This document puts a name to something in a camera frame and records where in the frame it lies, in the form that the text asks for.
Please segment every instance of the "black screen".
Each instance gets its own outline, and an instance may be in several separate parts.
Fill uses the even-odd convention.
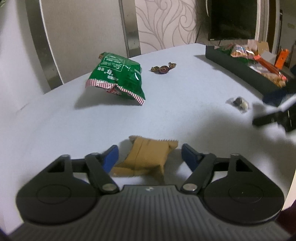
[[[257,0],[211,0],[209,40],[254,39]]]

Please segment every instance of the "wrapped candy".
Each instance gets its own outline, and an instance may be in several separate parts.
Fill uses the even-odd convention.
[[[284,76],[282,74],[282,72],[277,68],[275,67],[274,65],[272,65],[271,63],[269,63],[268,61],[266,61],[265,59],[261,58],[260,55],[256,55],[254,57],[254,59],[260,63],[262,66],[264,66],[266,69],[268,69],[271,73],[274,73],[276,74],[279,79],[281,79],[282,81],[287,81],[287,78],[286,76]]]
[[[159,74],[166,74],[167,72],[169,72],[169,70],[173,69],[176,67],[177,64],[175,63],[168,63],[168,66],[163,65],[161,67],[155,66],[151,68],[151,72],[155,72],[155,73],[159,73]]]
[[[250,104],[242,97],[230,98],[226,101],[227,104],[237,108],[242,114],[250,109]]]
[[[151,175],[164,183],[164,164],[168,154],[178,147],[176,140],[153,140],[130,136],[133,147],[124,160],[111,170],[114,177]]]
[[[254,59],[254,53],[244,46],[236,44],[231,52],[231,56],[234,58],[243,57],[247,59]]]

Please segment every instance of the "blue gripper pad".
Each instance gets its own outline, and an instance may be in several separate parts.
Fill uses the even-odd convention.
[[[104,171],[109,173],[114,167],[115,163],[118,161],[118,158],[119,150],[117,145],[113,145],[107,151],[105,151],[102,154]]]
[[[204,155],[202,153],[198,153],[188,144],[182,145],[181,156],[192,172],[197,168],[197,166],[204,158]]]

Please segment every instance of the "black tray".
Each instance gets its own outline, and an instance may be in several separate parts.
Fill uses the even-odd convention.
[[[205,56],[207,59],[210,59],[240,77],[263,95],[279,89],[279,87],[277,87],[269,79],[252,70],[236,58],[228,56],[227,54],[215,49],[214,46],[206,46]]]

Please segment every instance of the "chocolate candy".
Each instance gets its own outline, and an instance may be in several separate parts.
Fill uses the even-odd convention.
[[[170,69],[173,69],[176,67],[175,63],[168,63],[168,66],[163,65],[161,67],[155,66],[151,68],[151,72],[155,72],[155,73],[159,73],[159,74],[166,74],[167,72],[169,72]]]
[[[242,98],[241,97],[237,97],[235,99],[235,101],[233,101],[235,106],[241,106],[242,105]]]

